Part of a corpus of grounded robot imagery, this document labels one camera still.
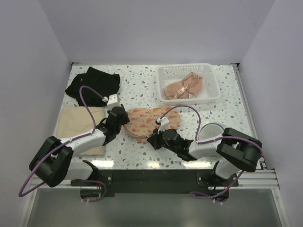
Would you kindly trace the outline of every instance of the black cloth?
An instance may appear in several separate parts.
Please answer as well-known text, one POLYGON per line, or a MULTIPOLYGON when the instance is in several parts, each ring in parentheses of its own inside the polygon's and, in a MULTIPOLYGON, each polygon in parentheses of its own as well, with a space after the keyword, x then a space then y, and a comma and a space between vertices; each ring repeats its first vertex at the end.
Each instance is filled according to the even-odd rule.
MULTIPOLYGON (((83 85, 91 87, 102 96, 109 97, 110 95, 117 94, 120 88, 120 75, 111 75, 92 67, 89 67, 86 73, 78 74, 65 92, 70 97, 75 98, 79 106, 84 106, 79 94, 79 89, 83 85)), ((87 106, 106 106, 106 103, 91 90, 84 88, 82 94, 87 106)))

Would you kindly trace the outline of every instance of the laundry basket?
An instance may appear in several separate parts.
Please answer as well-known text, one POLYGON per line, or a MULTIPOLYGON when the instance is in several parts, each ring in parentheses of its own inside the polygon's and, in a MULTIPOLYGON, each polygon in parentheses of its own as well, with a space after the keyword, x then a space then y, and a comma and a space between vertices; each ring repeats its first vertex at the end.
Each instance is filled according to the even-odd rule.
POLYGON ((156 81, 159 98, 168 105, 209 103, 218 99, 221 95, 213 66, 207 63, 158 66, 156 81), (203 78, 202 89, 196 98, 168 99, 163 89, 169 84, 181 81, 191 72, 203 78))

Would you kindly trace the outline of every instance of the speckled white tabletop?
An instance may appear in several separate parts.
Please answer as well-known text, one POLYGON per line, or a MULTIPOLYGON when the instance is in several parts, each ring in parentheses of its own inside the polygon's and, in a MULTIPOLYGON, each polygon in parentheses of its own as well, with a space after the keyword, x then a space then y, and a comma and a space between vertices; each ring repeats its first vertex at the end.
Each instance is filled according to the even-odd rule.
MULTIPOLYGON (((89 65, 73 65, 68 81, 69 86, 75 76, 85 73, 89 65)), ((163 105, 156 91, 155 65, 93 65, 98 70, 120 74, 120 103, 126 110, 135 107, 153 108, 163 105)), ((245 113, 240 90, 232 66, 214 66, 221 90, 221 98, 208 104, 194 104, 202 117, 202 125, 210 122, 222 122, 243 133, 251 135, 250 125, 245 113)), ((78 106, 74 98, 65 94, 62 106, 78 106)), ((195 112, 178 109, 181 125, 178 132, 183 138, 192 139, 197 128, 195 112)), ((128 136, 122 128, 116 139, 106 145, 104 156, 81 156, 72 161, 83 159, 92 162, 99 169, 211 169, 216 159, 206 157, 198 161, 186 162, 173 152, 161 148, 154 150, 150 144, 139 143, 128 136)))

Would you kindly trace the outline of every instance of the orange fabric with print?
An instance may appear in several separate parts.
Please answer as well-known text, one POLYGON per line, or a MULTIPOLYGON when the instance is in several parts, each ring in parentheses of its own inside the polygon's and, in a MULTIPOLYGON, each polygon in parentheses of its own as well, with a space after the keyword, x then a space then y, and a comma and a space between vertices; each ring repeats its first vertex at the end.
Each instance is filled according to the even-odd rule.
MULTIPOLYGON (((140 142, 143 142, 152 135, 155 128, 159 127, 155 122, 156 119, 170 108, 170 106, 164 105, 153 109, 130 109, 127 111, 130 122, 124 125, 124 129, 130 136, 136 137, 140 142)), ((165 117, 169 119, 169 129, 177 128, 180 125, 180 115, 176 109, 170 111, 165 117)))

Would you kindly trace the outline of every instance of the white wall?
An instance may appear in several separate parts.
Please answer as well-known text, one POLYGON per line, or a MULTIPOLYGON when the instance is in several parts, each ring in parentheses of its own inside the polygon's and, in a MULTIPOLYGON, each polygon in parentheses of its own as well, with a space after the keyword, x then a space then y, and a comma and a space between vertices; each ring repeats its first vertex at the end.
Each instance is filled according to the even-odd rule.
POLYGON ((240 64, 265 159, 294 227, 303 226, 303 1, 276 0, 240 64))
POLYGON ((37 0, 0 6, 0 226, 18 225, 18 191, 28 165, 52 135, 69 62, 37 0))
POLYGON ((68 59, 240 62, 275 0, 39 0, 68 59))

